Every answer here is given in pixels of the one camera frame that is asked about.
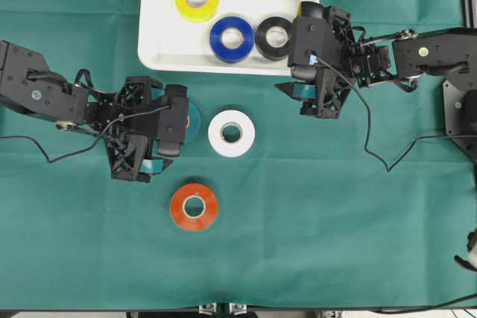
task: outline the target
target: white tray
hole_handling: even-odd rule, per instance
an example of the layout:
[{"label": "white tray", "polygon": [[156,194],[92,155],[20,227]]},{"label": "white tray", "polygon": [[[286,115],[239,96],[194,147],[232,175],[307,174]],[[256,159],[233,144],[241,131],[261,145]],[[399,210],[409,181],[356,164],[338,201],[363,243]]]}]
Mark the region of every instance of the white tray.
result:
[{"label": "white tray", "polygon": [[292,21],[300,1],[304,0],[220,0],[212,19],[194,24],[179,14],[175,0],[141,0],[139,59],[153,70],[289,75],[286,59],[266,60],[256,48],[240,63],[223,63],[210,48],[209,32],[229,15],[240,16],[254,29],[269,16]]}]

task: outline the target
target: wire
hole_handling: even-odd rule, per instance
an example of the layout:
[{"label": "wire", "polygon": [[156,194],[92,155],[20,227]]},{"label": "wire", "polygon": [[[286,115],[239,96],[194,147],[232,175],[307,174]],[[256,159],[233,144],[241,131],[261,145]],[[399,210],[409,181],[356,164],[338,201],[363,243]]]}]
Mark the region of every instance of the wire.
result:
[{"label": "wire", "polygon": [[89,72],[89,70],[86,70],[86,69],[81,69],[80,71],[78,71],[78,73],[76,74],[76,78],[75,78],[75,85],[82,84],[81,83],[81,78],[82,77],[84,77],[84,79],[86,80],[86,84],[89,87],[91,87],[92,89],[95,88],[95,85],[92,84],[91,72]]},{"label": "wire", "polygon": [[456,303],[461,303],[468,301],[469,299],[474,299],[477,298],[477,293],[471,294],[469,296],[464,296],[461,298],[453,299],[452,301],[444,302],[439,305],[430,305],[427,307],[422,307],[422,308],[414,308],[414,309],[405,309],[401,311],[373,311],[373,313],[378,313],[378,314],[407,314],[407,313],[419,313],[419,312],[426,312],[426,311],[433,311],[434,309],[440,309],[440,308],[448,308],[451,307],[452,305]]},{"label": "wire", "polygon": [[333,71],[334,73],[336,73],[341,79],[345,80],[347,83],[348,83],[348,86],[354,91],[356,92],[356,94],[358,95],[359,99],[361,100],[361,102],[364,104],[364,106],[366,107],[366,112],[367,112],[367,131],[366,131],[366,140],[364,141],[364,151],[368,154],[370,154],[371,156],[375,157],[376,159],[378,159],[386,168],[386,172],[390,172],[392,171],[396,165],[398,165],[408,154],[409,152],[411,152],[412,148],[414,148],[414,146],[416,145],[416,143],[418,143],[418,141],[422,141],[424,139],[464,139],[464,138],[477,138],[477,135],[455,135],[455,136],[447,136],[447,135],[440,135],[440,136],[421,136],[421,137],[417,137],[415,140],[413,140],[413,142],[411,143],[411,145],[409,145],[408,149],[405,150],[405,152],[391,165],[388,164],[388,162],[386,162],[385,159],[383,159],[378,153],[375,153],[373,152],[372,150],[369,149],[368,145],[369,145],[369,141],[370,141],[370,136],[371,136],[371,108],[370,108],[370,105],[368,104],[368,102],[366,102],[366,100],[364,99],[364,97],[362,96],[362,94],[359,92],[359,90],[354,87],[354,85],[345,77],[343,76],[337,69],[335,69],[333,66],[331,66],[330,64],[326,63],[325,61],[323,61],[321,58],[318,58],[318,61],[320,63],[322,63],[324,66],[326,66],[328,69],[330,69],[331,71]]},{"label": "wire", "polygon": [[129,118],[134,118],[134,117],[139,117],[141,115],[152,115],[156,112],[159,112],[159,111],[162,111],[164,109],[169,109],[171,108],[171,106],[167,105],[167,106],[161,106],[161,107],[158,107],[156,109],[153,109],[151,111],[147,111],[147,112],[141,112],[141,113],[134,113],[132,115],[125,115],[125,116],[122,116],[122,117],[118,117],[116,119],[113,119],[99,134],[98,134],[98,137],[96,137],[96,139],[94,140],[94,142],[89,146],[89,147],[86,147],[82,150],[77,150],[75,152],[71,152],[71,153],[67,153],[67,154],[63,154],[62,156],[58,156],[57,158],[55,159],[50,159],[50,157],[48,156],[48,154],[46,153],[45,149],[43,149],[43,147],[41,146],[40,143],[38,143],[38,141],[34,138],[31,138],[29,136],[0,136],[0,139],[27,139],[29,141],[32,141],[37,147],[38,149],[42,152],[43,156],[46,158],[46,161],[49,163],[49,164],[53,164],[55,162],[59,162],[60,160],[63,160],[63,159],[66,159],[66,158],[69,158],[71,156],[76,156],[78,154],[82,154],[82,153],[85,153],[91,149],[93,149],[98,143],[99,141],[102,139],[103,135],[106,133],[106,131],[108,129],[111,128],[111,126],[118,122],[118,121],[123,121],[125,119],[129,119]]},{"label": "wire", "polygon": [[467,309],[464,309],[464,312],[469,314],[471,317],[474,317],[474,318],[477,318],[476,316],[474,316],[472,313],[470,313]]}]

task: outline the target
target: red tape roll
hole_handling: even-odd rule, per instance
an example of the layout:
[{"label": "red tape roll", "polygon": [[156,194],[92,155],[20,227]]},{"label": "red tape roll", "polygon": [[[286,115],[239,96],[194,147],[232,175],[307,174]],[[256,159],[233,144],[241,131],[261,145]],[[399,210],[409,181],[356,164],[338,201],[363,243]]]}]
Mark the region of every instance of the red tape roll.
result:
[{"label": "red tape roll", "polygon": [[[186,201],[192,197],[202,200],[204,208],[197,217],[186,213]],[[202,184],[187,184],[179,188],[171,200],[172,220],[186,231],[200,232],[211,226],[218,215],[218,201],[212,189]]]}]

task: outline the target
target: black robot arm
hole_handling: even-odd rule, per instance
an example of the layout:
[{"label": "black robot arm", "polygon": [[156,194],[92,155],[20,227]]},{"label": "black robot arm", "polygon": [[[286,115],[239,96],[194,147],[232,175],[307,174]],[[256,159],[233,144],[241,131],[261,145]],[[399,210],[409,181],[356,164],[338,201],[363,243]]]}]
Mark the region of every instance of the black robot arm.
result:
[{"label": "black robot arm", "polygon": [[[59,130],[96,137],[86,150],[103,140],[113,179],[149,182],[172,163],[166,157],[180,155],[189,99],[186,87],[164,87],[150,77],[128,77],[118,92],[102,92],[83,69],[69,83],[50,71],[43,55],[2,41],[0,104],[54,122]],[[56,162],[86,150],[56,159],[42,152]]]},{"label": "black robot arm", "polygon": [[[417,88],[423,74],[444,75],[461,90],[476,88],[471,74],[477,49],[477,31],[453,28],[417,34],[412,29],[366,38],[362,26],[351,25],[351,15],[336,7],[304,1],[293,21],[288,67],[298,81],[277,88],[302,103],[301,115],[338,118],[350,93],[350,83],[370,87],[394,83],[406,92]],[[391,74],[386,45],[393,41],[397,73]],[[331,65],[348,81],[325,66]]]}]

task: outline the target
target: blue tape roll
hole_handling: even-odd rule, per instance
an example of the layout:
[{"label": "blue tape roll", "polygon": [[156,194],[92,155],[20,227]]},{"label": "blue tape roll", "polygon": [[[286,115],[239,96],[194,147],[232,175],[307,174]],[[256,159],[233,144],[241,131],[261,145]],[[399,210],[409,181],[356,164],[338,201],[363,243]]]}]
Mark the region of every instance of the blue tape roll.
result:
[{"label": "blue tape roll", "polygon": [[[238,48],[227,48],[221,41],[222,33],[228,28],[239,29],[244,37],[244,42]],[[214,24],[210,31],[210,46],[216,57],[225,63],[242,61],[253,49],[255,39],[253,29],[248,22],[237,16],[228,16]]]},{"label": "blue tape roll", "polygon": [[[165,91],[163,89],[152,89],[152,97],[154,100],[164,95],[164,93]],[[189,117],[189,125],[186,129],[185,143],[190,143],[197,136],[200,129],[200,113],[197,107],[191,102],[189,102],[187,116]]]}]

